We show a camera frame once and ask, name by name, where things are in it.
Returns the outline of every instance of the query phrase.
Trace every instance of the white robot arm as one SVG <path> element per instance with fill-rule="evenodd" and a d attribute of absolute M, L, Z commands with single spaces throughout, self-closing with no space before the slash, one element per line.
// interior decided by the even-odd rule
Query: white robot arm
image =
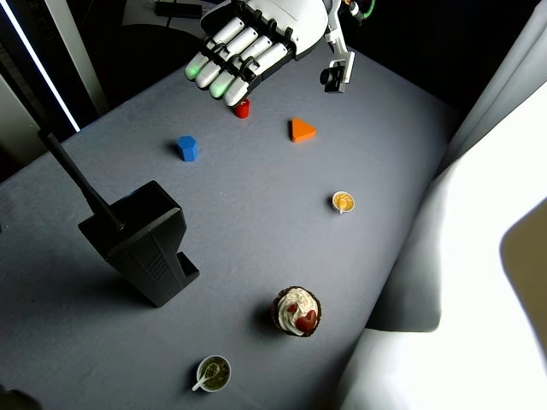
<path fill-rule="evenodd" d="M 344 1 L 356 15 L 351 6 L 356 3 Z M 334 58 L 321 73 L 321 83 L 327 92 L 344 92 L 355 54 L 347 50 L 340 29 L 342 0 L 332 0 L 328 15 L 323 0 L 232 0 L 219 8 L 229 3 L 233 18 L 204 40 L 185 68 L 199 88 L 208 87 L 213 98 L 235 106 L 290 59 L 305 57 L 324 35 Z"/>

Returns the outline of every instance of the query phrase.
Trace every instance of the strawberry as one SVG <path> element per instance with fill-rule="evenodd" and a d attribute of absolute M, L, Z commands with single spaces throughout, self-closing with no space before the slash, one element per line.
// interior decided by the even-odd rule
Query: strawberry
<path fill-rule="evenodd" d="M 315 328 L 317 322 L 317 313 L 315 310 L 310 310 L 306 316 L 298 318 L 297 328 L 304 333 L 309 333 Z"/>

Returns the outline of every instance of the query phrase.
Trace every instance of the orange triangular block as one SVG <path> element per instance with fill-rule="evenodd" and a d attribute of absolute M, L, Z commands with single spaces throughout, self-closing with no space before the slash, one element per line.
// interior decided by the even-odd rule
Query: orange triangular block
<path fill-rule="evenodd" d="M 293 118 L 291 123 L 291 140 L 293 143 L 301 143 L 307 139 L 315 137 L 317 130 L 310 124 L 305 123 L 299 118 Z"/>

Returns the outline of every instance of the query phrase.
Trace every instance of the gray tablecloth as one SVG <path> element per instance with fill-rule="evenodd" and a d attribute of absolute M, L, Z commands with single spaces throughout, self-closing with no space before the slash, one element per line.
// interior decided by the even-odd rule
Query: gray tablecloth
<path fill-rule="evenodd" d="M 0 384 L 44 408 L 316 409 L 332 392 L 454 129 L 438 99 L 363 56 L 343 95 L 318 82 L 322 44 L 236 118 L 178 71 L 71 138 L 66 149 L 113 202 L 155 179 L 182 206 L 182 249 L 201 276 L 156 309 L 80 234 L 91 213 L 50 155 L 0 186 Z M 294 144 L 288 121 L 318 128 Z M 174 151 L 199 143 L 196 162 Z M 329 205 L 337 190 L 351 214 Z M 308 339 L 277 332 L 269 303 L 312 290 Z M 190 392 L 222 354 L 232 381 Z"/>

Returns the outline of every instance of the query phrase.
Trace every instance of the blue block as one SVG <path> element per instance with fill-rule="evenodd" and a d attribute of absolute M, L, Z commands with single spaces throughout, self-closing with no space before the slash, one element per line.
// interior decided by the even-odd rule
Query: blue block
<path fill-rule="evenodd" d="M 183 161 L 195 161 L 197 159 L 197 141 L 191 136 L 180 137 L 177 141 L 177 147 Z"/>

